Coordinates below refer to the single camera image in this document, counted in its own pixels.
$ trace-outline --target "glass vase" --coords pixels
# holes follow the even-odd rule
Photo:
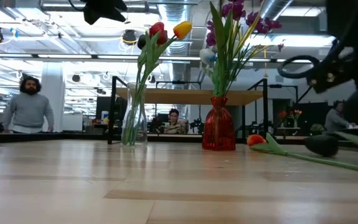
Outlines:
[[[226,97],[212,97],[212,110],[205,119],[203,149],[214,151],[236,150],[234,125],[230,113],[225,108]]]
[[[127,109],[122,121],[121,144],[135,146],[147,144],[147,119],[144,110],[146,85],[128,83]]]

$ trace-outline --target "wooden shelf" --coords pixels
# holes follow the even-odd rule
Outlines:
[[[127,89],[117,88],[117,95],[127,99]],[[228,106],[247,105],[262,97],[262,91],[229,91]],[[213,90],[146,90],[145,103],[182,104],[182,105],[210,105]]]

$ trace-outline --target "clear glass vase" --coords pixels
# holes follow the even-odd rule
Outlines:
[[[122,121],[121,144],[135,146],[147,144],[147,119],[144,110],[146,85],[128,83],[128,103]]]

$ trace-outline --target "red vase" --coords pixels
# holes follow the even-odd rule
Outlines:
[[[213,108],[205,119],[203,149],[214,151],[236,150],[233,120],[227,111],[226,97],[212,97]]]

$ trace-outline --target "yellow tulip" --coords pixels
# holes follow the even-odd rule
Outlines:
[[[179,40],[183,40],[192,28],[191,22],[181,22],[173,28],[173,33]]]

